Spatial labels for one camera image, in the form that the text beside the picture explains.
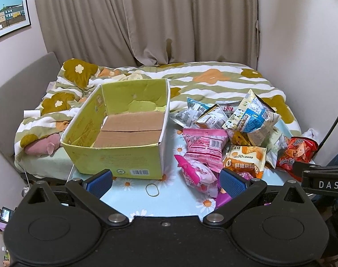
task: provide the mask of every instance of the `picture frame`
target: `picture frame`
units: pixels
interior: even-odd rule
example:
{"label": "picture frame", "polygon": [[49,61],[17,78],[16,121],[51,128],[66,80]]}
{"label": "picture frame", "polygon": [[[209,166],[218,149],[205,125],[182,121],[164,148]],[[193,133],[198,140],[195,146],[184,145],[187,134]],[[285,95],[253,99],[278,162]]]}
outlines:
{"label": "picture frame", "polygon": [[27,0],[0,0],[0,37],[30,25]]}

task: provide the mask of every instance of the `cardboard box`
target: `cardboard box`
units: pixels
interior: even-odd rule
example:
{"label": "cardboard box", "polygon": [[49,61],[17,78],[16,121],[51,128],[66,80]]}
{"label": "cardboard box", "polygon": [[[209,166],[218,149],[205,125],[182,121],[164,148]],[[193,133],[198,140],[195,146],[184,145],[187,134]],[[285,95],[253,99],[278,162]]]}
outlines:
{"label": "cardboard box", "polygon": [[110,169],[118,177],[161,179],[169,103],[167,79],[103,84],[72,119],[61,143],[81,173]]}

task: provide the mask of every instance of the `floral comforter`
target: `floral comforter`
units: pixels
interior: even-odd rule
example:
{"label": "floral comforter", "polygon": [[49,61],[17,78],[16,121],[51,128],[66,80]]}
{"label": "floral comforter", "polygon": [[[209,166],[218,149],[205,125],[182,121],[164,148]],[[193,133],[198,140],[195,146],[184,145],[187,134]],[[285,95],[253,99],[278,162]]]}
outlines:
{"label": "floral comforter", "polygon": [[186,107],[186,98],[204,103],[217,100],[240,101],[252,89],[278,114],[293,135],[300,127],[289,107],[283,91],[254,69],[243,64],[221,62],[192,62],[157,67],[108,68],[79,59],[65,61],[57,76],[55,87],[49,90],[36,108],[39,118],[25,118],[14,141],[15,161],[18,163],[28,144],[62,132],[79,111],[91,92],[102,83],[130,79],[168,78],[170,80],[170,111]]}

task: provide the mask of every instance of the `upholstered headboard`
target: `upholstered headboard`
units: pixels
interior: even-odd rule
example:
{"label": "upholstered headboard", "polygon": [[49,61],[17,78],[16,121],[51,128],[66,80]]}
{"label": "upholstered headboard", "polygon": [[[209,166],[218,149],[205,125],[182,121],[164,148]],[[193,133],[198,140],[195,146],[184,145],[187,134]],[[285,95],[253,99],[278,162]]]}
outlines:
{"label": "upholstered headboard", "polygon": [[14,168],[14,137],[23,120],[23,111],[39,105],[59,69],[59,62],[51,52],[0,87],[0,152]]}

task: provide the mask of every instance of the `beige curtain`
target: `beige curtain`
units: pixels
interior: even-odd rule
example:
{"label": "beige curtain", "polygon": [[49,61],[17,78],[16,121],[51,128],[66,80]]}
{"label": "beige curtain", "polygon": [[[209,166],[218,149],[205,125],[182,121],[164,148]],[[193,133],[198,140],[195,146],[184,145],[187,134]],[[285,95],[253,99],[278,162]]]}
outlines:
{"label": "beige curtain", "polygon": [[119,67],[257,65],[257,0],[35,0],[48,51]]}

